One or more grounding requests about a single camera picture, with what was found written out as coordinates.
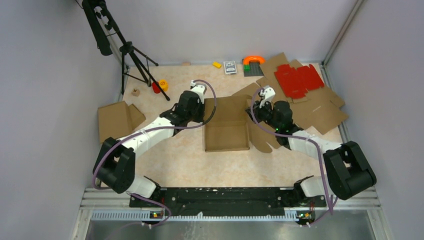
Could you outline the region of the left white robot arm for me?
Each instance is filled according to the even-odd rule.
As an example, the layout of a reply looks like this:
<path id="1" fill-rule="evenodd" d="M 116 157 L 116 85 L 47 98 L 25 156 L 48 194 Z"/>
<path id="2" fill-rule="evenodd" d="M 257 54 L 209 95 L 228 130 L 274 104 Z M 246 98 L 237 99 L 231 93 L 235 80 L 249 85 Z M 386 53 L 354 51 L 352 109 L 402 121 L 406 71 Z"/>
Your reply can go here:
<path id="1" fill-rule="evenodd" d="M 136 159 L 161 141 L 188 129 L 190 122 L 202 126 L 205 92 L 202 84 L 185 90 L 171 109 L 146 127 L 119 139 L 107 138 L 93 168 L 94 180 L 100 180 L 118 194 L 136 194 L 147 206 L 156 206 L 161 198 L 158 184 L 135 173 Z"/>

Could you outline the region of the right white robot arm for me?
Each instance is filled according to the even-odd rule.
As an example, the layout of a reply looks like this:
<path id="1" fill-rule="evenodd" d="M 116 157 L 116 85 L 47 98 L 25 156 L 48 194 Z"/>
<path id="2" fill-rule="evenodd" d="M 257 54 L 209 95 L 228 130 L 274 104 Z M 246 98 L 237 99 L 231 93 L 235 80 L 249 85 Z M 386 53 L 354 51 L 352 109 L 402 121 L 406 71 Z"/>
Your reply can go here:
<path id="1" fill-rule="evenodd" d="M 245 111 L 279 146 L 318 161 L 319 176 L 304 177 L 293 185 L 297 205 L 307 206 L 316 196 L 348 200 L 376 185 L 377 176 L 357 142 L 334 142 L 308 133 L 294 123 L 288 102 L 256 100 Z"/>

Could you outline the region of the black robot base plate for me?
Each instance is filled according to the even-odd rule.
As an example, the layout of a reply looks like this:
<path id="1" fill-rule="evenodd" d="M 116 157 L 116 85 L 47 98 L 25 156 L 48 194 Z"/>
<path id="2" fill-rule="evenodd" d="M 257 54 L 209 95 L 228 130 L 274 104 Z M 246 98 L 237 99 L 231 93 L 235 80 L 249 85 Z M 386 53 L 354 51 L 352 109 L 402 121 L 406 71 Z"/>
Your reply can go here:
<path id="1" fill-rule="evenodd" d="M 327 206 L 322 193 L 305 197 L 292 187 L 168 187 L 153 193 L 151 200 L 168 207 L 173 217 L 279 217 L 288 208 Z"/>

